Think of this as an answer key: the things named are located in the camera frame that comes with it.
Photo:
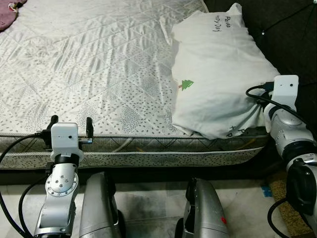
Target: gray floor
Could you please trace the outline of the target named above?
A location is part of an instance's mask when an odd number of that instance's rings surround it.
[[[212,181],[228,221],[231,238],[278,238],[266,221],[272,197],[265,197],[260,180]],[[117,184],[115,195],[118,208],[126,219],[127,238],[173,238],[177,220],[186,203],[186,182]],[[24,185],[0,186],[12,216],[18,220],[17,204]],[[77,215],[73,236],[78,237],[84,187],[76,198]],[[25,198],[24,216],[31,231],[45,195],[42,186],[35,187]],[[276,226],[288,235],[278,211],[273,214]],[[0,212],[0,237],[19,238]]]

